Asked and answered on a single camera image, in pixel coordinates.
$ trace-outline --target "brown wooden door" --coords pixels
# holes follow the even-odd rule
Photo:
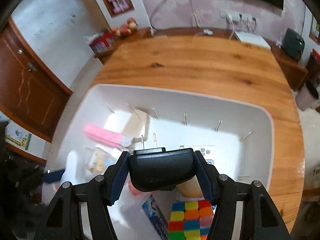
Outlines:
[[[0,33],[0,110],[51,142],[68,96],[39,68],[7,26]]]

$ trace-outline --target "rubik's cube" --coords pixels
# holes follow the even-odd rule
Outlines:
[[[213,209],[207,200],[174,203],[168,235],[171,240],[206,240],[212,220]]]

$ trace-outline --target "blue square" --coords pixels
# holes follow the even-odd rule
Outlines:
[[[173,203],[172,204],[172,211],[184,211],[184,202],[180,203]]]
[[[206,236],[209,234],[210,228],[201,228],[200,229],[200,235],[201,236]]]
[[[184,231],[195,230],[195,229],[199,229],[199,228],[200,228],[199,220],[185,220],[184,221],[184,227],[183,227]]]

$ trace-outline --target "pink trash bin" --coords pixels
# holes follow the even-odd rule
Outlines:
[[[301,111],[305,111],[318,99],[318,91],[310,81],[306,81],[296,96],[296,104]]]

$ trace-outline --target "pink wallpaper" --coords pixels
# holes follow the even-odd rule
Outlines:
[[[143,0],[149,16],[160,2]],[[220,10],[226,9],[255,17],[255,33],[273,41],[283,36],[287,28],[302,33],[305,15],[302,0],[284,0],[283,11],[260,0],[191,0],[191,4],[190,0],[167,0],[154,16],[152,24],[157,29],[196,27],[194,13],[200,28],[232,29],[232,25],[220,16]],[[247,27],[238,23],[235,28],[246,30]]]

